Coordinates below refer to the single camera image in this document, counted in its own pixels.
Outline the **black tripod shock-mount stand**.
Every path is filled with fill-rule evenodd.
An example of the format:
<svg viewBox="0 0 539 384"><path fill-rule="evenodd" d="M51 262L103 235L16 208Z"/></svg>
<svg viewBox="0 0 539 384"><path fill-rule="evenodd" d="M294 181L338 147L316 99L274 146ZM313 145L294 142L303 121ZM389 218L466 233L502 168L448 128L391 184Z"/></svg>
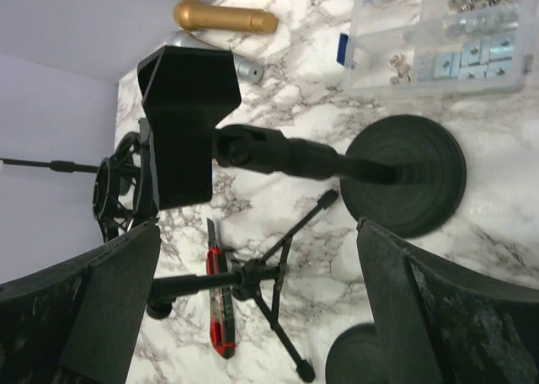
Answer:
<svg viewBox="0 0 539 384"><path fill-rule="evenodd" d="M149 196L149 140L146 137L136 132L126 134L113 156L104 159L96 172L93 211L104 243L147 221L157 225L157 211ZM280 284L285 272L283 265L268 266L263 259L255 259L218 275L171 278L154 275L143 317L164 319L178 297L203 290L230 287L243 289L248 297L255 298L261 281L273 280Z"/></svg>

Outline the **grey microphone silver head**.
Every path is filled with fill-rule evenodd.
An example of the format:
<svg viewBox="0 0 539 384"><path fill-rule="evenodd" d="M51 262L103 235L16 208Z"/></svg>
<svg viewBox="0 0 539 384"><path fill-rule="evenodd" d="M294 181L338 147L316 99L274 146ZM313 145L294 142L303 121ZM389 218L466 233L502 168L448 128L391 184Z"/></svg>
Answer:
<svg viewBox="0 0 539 384"><path fill-rule="evenodd" d="M173 45L183 50L197 50L197 53L193 52L192 56L203 57L206 61L206 67L227 67L228 72L231 72L232 67L234 67L237 78L243 81L258 83L264 76L263 66L256 61L232 51L225 51L185 30L173 32L168 37L167 45Z"/></svg>

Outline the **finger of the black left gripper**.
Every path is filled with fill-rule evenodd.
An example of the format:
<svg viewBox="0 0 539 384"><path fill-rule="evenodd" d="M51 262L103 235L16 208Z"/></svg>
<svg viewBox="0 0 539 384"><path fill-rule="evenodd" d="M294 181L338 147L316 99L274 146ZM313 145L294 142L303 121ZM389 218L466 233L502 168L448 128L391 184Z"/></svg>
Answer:
<svg viewBox="0 0 539 384"><path fill-rule="evenodd" d="M160 211L211 200L214 130L241 103L234 67L206 67L193 52L165 45L137 66Z"/></svg>

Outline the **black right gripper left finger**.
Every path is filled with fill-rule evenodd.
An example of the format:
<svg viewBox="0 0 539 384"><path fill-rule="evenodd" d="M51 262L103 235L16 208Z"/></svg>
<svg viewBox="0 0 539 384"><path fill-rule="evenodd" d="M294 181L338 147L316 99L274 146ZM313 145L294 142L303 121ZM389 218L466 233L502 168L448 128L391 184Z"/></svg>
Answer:
<svg viewBox="0 0 539 384"><path fill-rule="evenodd" d="M3 383L123 383L161 245L147 221L1 285Z"/></svg>

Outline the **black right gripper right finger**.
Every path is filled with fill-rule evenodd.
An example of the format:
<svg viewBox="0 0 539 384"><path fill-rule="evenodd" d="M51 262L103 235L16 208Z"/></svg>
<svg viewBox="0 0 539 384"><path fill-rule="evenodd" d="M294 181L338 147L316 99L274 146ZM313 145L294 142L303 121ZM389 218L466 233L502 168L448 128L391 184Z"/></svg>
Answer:
<svg viewBox="0 0 539 384"><path fill-rule="evenodd" d="M536 383L538 291L403 240L368 219L357 250L374 334L364 383Z"/></svg>

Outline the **gold microphone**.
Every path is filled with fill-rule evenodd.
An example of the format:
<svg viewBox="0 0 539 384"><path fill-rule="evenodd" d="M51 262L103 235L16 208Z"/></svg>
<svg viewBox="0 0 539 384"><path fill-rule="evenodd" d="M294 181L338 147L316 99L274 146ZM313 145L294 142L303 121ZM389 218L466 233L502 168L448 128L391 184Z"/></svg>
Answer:
<svg viewBox="0 0 539 384"><path fill-rule="evenodd" d="M184 0L173 9L175 22L186 30L217 29L270 35L278 27L277 17L262 9L214 6Z"/></svg>

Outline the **red black utility knife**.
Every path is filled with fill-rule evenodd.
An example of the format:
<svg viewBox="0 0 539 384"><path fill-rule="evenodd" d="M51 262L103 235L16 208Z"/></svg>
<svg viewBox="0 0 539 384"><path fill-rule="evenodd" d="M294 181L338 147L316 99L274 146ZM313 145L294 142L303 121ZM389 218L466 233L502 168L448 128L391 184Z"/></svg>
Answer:
<svg viewBox="0 0 539 384"><path fill-rule="evenodd" d="M207 218L208 252L206 273L218 275L227 273L227 256L221 249L216 235L215 223ZM235 355L235 317L230 287L209 289L210 294L210 339L214 350L224 359Z"/></svg>

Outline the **black round-base clip stand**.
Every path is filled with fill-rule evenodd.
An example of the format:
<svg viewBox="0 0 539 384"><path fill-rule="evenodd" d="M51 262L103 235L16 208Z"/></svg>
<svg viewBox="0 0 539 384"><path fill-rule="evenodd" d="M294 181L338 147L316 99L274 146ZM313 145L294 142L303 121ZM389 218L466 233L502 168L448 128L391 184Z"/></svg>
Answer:
<svg viewBox="0 0 539 384"><path fill-rule="evenodd" d="M417 115L368 125L345 154L277 130L229 125L216 130L213 157L223 167L257 173L337 177L355 220L366 217L402 238L421 237L447 222L467 185L467 163L456 138Z"/></svg>

